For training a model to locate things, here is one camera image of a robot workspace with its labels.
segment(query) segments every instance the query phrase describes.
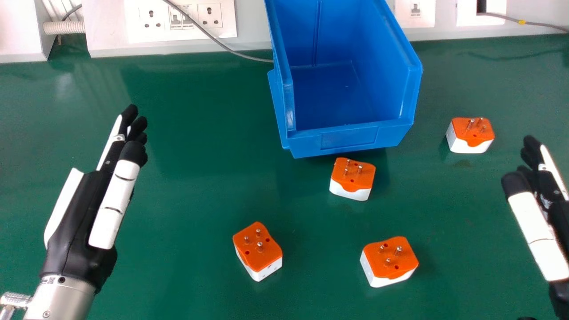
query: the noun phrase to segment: robotic hand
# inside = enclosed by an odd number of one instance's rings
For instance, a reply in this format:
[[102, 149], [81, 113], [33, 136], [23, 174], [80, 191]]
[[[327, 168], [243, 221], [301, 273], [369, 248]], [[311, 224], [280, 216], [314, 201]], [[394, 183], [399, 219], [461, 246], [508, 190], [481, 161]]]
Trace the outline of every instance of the robotic hand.
[[0, 320], [83, 320], [117, 261], [114, 241], [148, 160], [146, 118], [130, 105], [117, 118], [97, 169], [72, 169], [44, 233], [47, 254], [33, 297], [5, 293]]
[[523, 161], [502, 177], [502, 188], [545, 280], [555, 314], [569, 319], [569, 195], [548, 149], [523, 139]]

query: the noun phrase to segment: white outlet panel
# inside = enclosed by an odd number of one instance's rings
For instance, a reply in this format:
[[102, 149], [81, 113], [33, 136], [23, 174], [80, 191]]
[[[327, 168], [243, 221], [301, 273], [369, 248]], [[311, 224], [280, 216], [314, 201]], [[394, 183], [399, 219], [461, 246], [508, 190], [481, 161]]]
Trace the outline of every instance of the white outlet panel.
[[[234, 0], [173, 1], [216, 38], [237, 37]], [[197, 40], [208, 37], [162, 0], [125, 0], [125, 19], [130, 43]]]
[[[486, 12], [506, 14], [506, 0], [487, 0]], [[506, 20], [476, 15], [476, 0], [456, 0], [456, 26], [497, 26], [504, 24]]]
[[394, 12], [402, 28], [433, 28], [436, 0], [395, 0]]

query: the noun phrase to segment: blue plastic bin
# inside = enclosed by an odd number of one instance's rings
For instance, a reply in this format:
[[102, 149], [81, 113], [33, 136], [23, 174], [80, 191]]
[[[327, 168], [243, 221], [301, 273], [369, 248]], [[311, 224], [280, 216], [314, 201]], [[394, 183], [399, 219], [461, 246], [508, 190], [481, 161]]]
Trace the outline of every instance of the blue plastic bin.
[[265, 0], [281, 143], [294, 158], [398, 145], [421, 62], [385, 0]]

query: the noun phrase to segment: wall socket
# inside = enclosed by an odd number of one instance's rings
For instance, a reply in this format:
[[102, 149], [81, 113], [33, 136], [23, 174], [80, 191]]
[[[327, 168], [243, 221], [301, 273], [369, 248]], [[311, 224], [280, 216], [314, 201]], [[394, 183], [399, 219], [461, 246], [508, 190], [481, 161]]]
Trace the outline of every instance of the wall socket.
[[456, 26], [495, 26], [504, 24], [505, 20], [484, 15], [481, 12], [506, 14], [506, 0], [456, 0]]
[[162, 0], [125, 0], [129, 42], [207, 39], [179, 10], [184, 10], [216, 38], [237, 37], [234, 0], [177, 0], [174, 3], [180, 9]]
[[435, 0], [395, 0], [393, 11], [402, 28], [435, 26]]

